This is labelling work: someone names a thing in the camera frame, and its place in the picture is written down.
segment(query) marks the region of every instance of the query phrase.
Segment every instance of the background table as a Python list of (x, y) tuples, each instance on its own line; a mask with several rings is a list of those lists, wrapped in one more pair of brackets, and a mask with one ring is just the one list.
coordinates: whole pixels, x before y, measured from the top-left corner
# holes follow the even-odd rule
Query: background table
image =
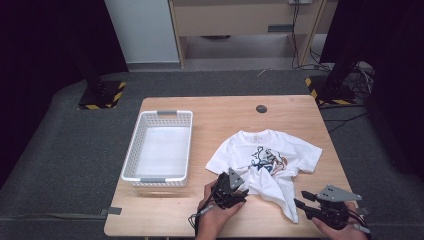
[[(268, 111), (258, 113), (258, 105), (265, 105)], [(122, 208), (122, 212), (108, 216), (104, 230), (109, 236), (194, 236), (187, 218), (196, 212), (204, 185), (217, 178), (205, 169), (206, 163), (223, 141), (240, 130), (286, 132), (323, 149), (312, 174), (299, 172), (293, 178), (298, 199), (302, 199), (300, 191), (318, 193), (326, 184), (351, 191), (311, 96), (147, 98), (141, 111), (147, 110), (193, 111), (188, 184), (179, 189), (183, 191), (181, 195), (162, 197), (148, 195), (119, 179), (111, 207)], [(317, 206), (309, 201), (307, 204)], [(294, 224), (275, 203), (250, 195), (245, 206), (227, 223), (221, 237), (323, 236), (303, 211), (298, 210), (298, 215), (299, 223)]]

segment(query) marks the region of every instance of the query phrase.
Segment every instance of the table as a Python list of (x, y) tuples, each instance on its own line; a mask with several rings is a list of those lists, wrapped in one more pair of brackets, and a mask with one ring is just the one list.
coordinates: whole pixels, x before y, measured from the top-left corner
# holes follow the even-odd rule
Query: table
[(327, 34), (338, 0), (301, 4), (293, 31), (294, 4), (288, 0), (169, 0), (181, 65), (190, 36), (292, 33), (298, 63), (306, 64), (316, 33)]
[[(267, 112), (257, 112), (258, 105), (265, 105)], [(195, 213), (203, 198), (204, 185), (217, 178), (205, 169), (206, 163), (220, 144), (239, 130), (282, 131), (323, 149), (312, 174), (299, 172), (293, 178), (298, 199), (302, 199), (300, 191), (318, 193), (326, 184), (351, 191), (311, 96), (146, 98), (141, 106), (141, 111), (171, 109), (193, 111), (192, 145), (185, 193), (181, 196), (150, 196), (119, 179), (111, 207), (122, 208), (122, 212), (120, 215), (108, 215), (104, 231), (109, 236), (193, 237), (194, 230), (187, 218)], [(317, 203), (306, 202), (310, 206), (317, 206)], [(221, 237), (323, 236), (306, 219), (303, 211), (298, 210), (298, 215), (299, 223), (294, 224), (276, 204), (264, 201), (259, 196), (248, 196), (247, 203), (230, 219)]]

